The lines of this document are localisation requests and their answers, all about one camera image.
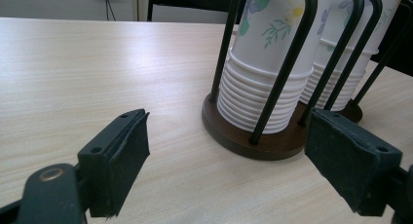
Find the gray wall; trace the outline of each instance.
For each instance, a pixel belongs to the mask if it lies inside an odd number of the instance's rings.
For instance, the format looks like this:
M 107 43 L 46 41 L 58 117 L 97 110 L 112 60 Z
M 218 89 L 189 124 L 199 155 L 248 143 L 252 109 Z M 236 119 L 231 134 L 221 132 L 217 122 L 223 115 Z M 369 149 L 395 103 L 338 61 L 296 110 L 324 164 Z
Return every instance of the gray wall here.
M 135 1 L 110 0 L 116 20 L 136 19 Z M 0 17 L 106 20 L 106 4 L 105 0 L 0 0 Z

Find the paper cup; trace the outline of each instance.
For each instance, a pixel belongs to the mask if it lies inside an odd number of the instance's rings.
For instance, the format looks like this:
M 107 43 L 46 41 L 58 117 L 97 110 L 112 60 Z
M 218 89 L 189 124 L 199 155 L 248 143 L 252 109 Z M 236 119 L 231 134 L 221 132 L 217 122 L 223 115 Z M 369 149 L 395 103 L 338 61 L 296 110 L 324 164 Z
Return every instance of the paper cup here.
M 319 0 L 310 29 L 292 74 L 311 69 L 315 48 L 323 32 L 331 0 Z M 247 0 L 234 42 L 234 56 L 262 71 L 279 73 L 304 13 L 304 0 Z
M 229 59 L 226 61 L 225 65 L 233 77 L 237 77 L 238 79 L 243 80 L 243 82 L 262 89 L 271 89 L 279 74 L 278 72 L 272 73 L 263 71 L 257 67 L 252 67 L 241 62 L 233 55 L 232 50 L 229 51 Z M 310 67 L 310 69 L 305 73 L 290 74 L 285 87 L 293 89 L 295 86 L 300 86 L 303 80 L 305 80 L 312 73 L 313 67 Z
M 234 91 L 235 93 L 238 93 L 239 95 L 242 95 L 248 99 L 251 100 L 256 100 L 256 101 L 262 101 L 265 102 L 268 98 L 268 95 L 270 92 L 261 92 L 258 91 L 257 89 L 254 89 L 253 87 L 249 87 L 243 83 L 240 83 L 239 81 L 233 79 L 230 76 L 224 75 L 222 77 L 222 83 L 225 83 L 229 89 Z M 304 89 L 306 83 L 303 82 L 303 84 L 298 87 L 298 89 L 295 90 L 283 90 L 281 94 L 281 99 L 283 98 L 293 98 L 297 95 L 300 95 L 302 90 Z
M 231 101 L 228 101 L 226 98 L 222 99 L 222 103 L 224 103 L 229 108 L 229 110 L 236 112 L 239 115 L 244 116 L 251 120 L 258 120 L 262 112 L 259 110 L 245 111 L 242 108 L 240 108 L 240 105 L 238 104 L 238 102 L 236 101 L 231 102 Z M 289 113 L 288 111 L 284 111 L 284 113 L 281 112 L 281 113 L 278 113 L 277 115 L 271 116 L 270 120 L 268 121 L 268 124 L 269 125 L 276 124 L 277 121 L 282 120 L 284 118 L 283 115 L 288 114 L 288 113 Z
M 362 77 L 359 77 L 358 80 L 355 80 L 353 82 L 346 82 L 345 85 L 343 86 L 341 92 L 336 98 L 336 101 L 334 102 L 333 107 L 331 108 L 332 111 L 340 111 L 343 110 L 346 107 L 347 102 L 352 98 L 353 93 L 356 90 L 357 84 L 359 81 L 362 79 Z M 329 84 L 325 86 L 323 92 L 321 93 L 321 96 L 318 100 L 318 103 L 316 107 L 322 108 L 324 107 L 325 103 L 329 99 L 331 92 L 333 91 L 335 84 L 337 80 L 334 82 L 329 81 Z M 300 96 L 300 101 L 307 104 L 308 101 L 310 100 L 310 97 L 313 95 L 314 90 L 316 89 L 318 81 L 311 81 L 309 79 L 309 82 L 304 89 L 304 91 L 301 93 Z
M 264 106 L 264 102 L 260 101 L 253 101 L 248 98 L 245 98 L 238 93 L 233 92 L 231 89 L 228 89 L 225 83 L 222 83 L 222 89 L 220 91 L 221 93 L 224 93 L 224 96 L 226 96 L 227 99 L 229 99 L 232 102 L 238 102 L 240 104 L 240 107 L 242 109 L 245 109 L 245 111 L 262 111 L 262 108 Z M 294 101 L 296 101 L 298 98 L 280 98 L 277 101 L 277 105 L 280 108 L 288 108 L 289 106 L 292 106 Z
M 219 101 L 217 106 L 219 113 L 228 123 L 244 131 L 253 131 L 255 129 L 258 118 L 251 119 L 243 116 L 242 112 L 234 111 L 234 109 L 229 107 L 225 101 Z M 281 117 L 282 121 L 275 120 L 274 123 L 272 121 L 269 121 L 263 133 L 269 134 L 277 131 L 282 131 L 288 124 L 290 117 L 289 114 L 284 114 Z
M 378 24 L 376 25 L 370 39 L 368 40 L 365 50 L 376 51 L 393 19 L 395 10 L 401 0 L 382 0 L 383 12 Z M 353 0 L 332 0 L 329 9 L 329 18 L 325 24 L 325 30 L 322 38 L 327 41 L 337 42 L 347 24 L 353 8 Z M 355 33 L 349 41 L 348 47 L 354 48 L 359 41 L 362 31 L 367 25 L 373 7 L 370 1 L 364 1 L 364 10 L 361 19 L 357 25 Z
M 321 39 L 319 43 L 319 47 L 317 48 L 316 56 L 314 59 L 314 64 L 318 67 L 326 67 L 326 65 L 328 64 L 331 58 L 331 55 L 333 54 L 335 47 L 336 47 L 336 44 L 326 41 L 324 39 Z M 346 49 L 343 52 L 337 65 L 335 66 L 335 69 L 334 69 L 335 72 L 343 71 L 352 53 L 353 53 L 352 49 Z M 363 51 L 361 55 L 359 56 L 359 58 L 357 59 L 357 62 L 353 68 L 352 73 L 353 74 L 363 73 L 372 55 L 373 54 L 370 54 L 369 51 Z

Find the electrical cable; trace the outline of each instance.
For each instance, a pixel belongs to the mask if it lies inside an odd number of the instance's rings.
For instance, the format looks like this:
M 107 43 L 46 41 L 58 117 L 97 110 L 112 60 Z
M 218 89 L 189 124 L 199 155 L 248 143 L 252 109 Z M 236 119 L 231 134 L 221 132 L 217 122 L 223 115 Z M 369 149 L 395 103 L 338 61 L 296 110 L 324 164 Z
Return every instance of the electrical cable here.
M 113 10 L 112 10 L 112 6 L 110 5 L 110 1 L 109 0 L 105 0 L 105 1 L 106 1 L 106 19 L 109 21 L 109 9 L 110 9 L 110 13 L 112 14 L 112 18 L 113 18 L 113 20 L 116 21 L 115 14 L 113 13 Z

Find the black metal rod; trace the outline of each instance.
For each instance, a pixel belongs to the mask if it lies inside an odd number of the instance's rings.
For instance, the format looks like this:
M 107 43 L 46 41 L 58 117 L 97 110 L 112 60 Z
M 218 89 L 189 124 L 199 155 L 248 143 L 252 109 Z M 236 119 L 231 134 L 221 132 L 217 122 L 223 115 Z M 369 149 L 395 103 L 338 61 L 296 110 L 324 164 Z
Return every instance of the black metal rod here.
M 255 126 L 254 132 L 252 133 L 249 142 L 251 144 L 257 144 L 259 138 L 262 135 L 268 120 L 270 119 L 271 113 L 277 104 L 277 101 L 282 93 L 282 89 L 288 79 L 292 67 L 296 59 L 298 58 L 300 51 L 306 41 L 307 35 L 310 32 L 311 26 L 313 25 L 314 18 L 317 13 L 318 0 L 305 0 L 305 10 L 303 17 L 301 18 L 300 24 L 298 25 L 297 32 L 292 39 L 291 46 L 285 56 L 285 60 L 282 63 L 282 68 L 276 79 L 274 86 L 271 89 L 267 102 L 264 105 L 263 111 L 258 119 L 257 125 Z
M 340 36 L 340 39 L 337 42 L 337 46 L 334 49 L 330 60 L 328 61 L 324 71 L 322 72 L 321 77 L 319 78 L 319 83 L 314 89 L 313 94 L 310 97 L 309 102 L 307 103 L 306 109 L 304 110 L 300 120 L 298 121 L 298 125 L 302 127 L 306 126 L 306 122 L 310 115 L 311 109 L 314 106 L 316 106 L 317 102 L 319 101 L 319 97 L 321 96 L 322 91 L 324 90 L 328 80 L 330 79 L 330 76 L 333 73 L 335 66 L 340 60 L 341 54 L 346 49 L 346 46 L 349 43 L 357 27 L 357 24 L 361 18 L 362 11 L 364 10 L 364 0 L 353 0 L 353 3 L 353 11 L 350 15 L 350 19 L 346 27 L 344 28 L 343 34 Z
M 369 0 L 373 5 L 373 13 L 371 14 L 370 19 L 368 20 L 367 25 L 365 26 L 364 30 L 361 33 L 361 36 L 353 50 L 352 54 L 350 55 L 349 60 L 347 61 L 340 78 L 338 79 L 336 85 L 334 86 L 333 91 L 328 98 L 328 101 L 324 105 L 324 110 L 331 110 L 334 105 L 334 102 L 337 99 L 337 96 L 340 94 L 341 90 L 343 89 L 344 85 L 346 84 L 347 79 L 352 73 L 352 70 L 362 53 L 365 45 L 367 44 L 371 34 L 374 31 L 374 28 L 377 25 L 377 22 L 380 19 L 383 11 L 383 4 L 382 0 Z
M 230 10 L 228 12 L 227 22 L 225 24 L 224 36 L 222 38 L 221 50 L 219 51 L 218 62 L 216 64 L 215 75 L 212 82 L 209 101 L 216 102 L 218 99 L 219 83 L 221 82 L 222 72 L 224 70 L 225 58 L 231 42 L 232 31 L 237 18 L 238 8 L 241 0 L 231 0 Z
M 356 98 L 353 101 L 353 104 L 355 105 L 358 105 L 360 103 L 362 98 L 367 93 L 368 89 L 370 89 L 371 85 L 373 85 L 374 81 L 376 81 L 377 77 L 383 71 L 383 68 L 389 63 L 390 59 L 397 51 L 398 47 L 403 42 L 403 39 L 408 35 L 413 26 L 413 2 L 411 0 L 401 0 L 400 6 L 406 7 L 408 9 L 409 18 L 406 21 L 406 24 L 401 29 L 401 31 L 397 34 L 392 44 L 388 47 L 383 57 L 380 59 L 373 73 L 371 73 L 370 77 L 367 79 L 365 84 L 362 86 L 361 90 L 358 92 Z

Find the wooden table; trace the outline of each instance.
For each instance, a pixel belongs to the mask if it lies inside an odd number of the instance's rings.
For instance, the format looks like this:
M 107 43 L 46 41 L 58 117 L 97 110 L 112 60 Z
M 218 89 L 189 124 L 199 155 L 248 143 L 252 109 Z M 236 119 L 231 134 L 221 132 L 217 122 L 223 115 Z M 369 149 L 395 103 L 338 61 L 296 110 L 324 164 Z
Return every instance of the wooden table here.
M 120 216 L 91 223 L 390 223 L 353 214 L 303 154 L 261 162 L 221 147 L 201 120 L 224 25 L 0 19 L 0 206 L 118 115 L 151 114 L 146 161 Z M 369 71 L 374 63 L 369 64 Z M 360 125 L 413 164 L 412 78 L 385 69 Z

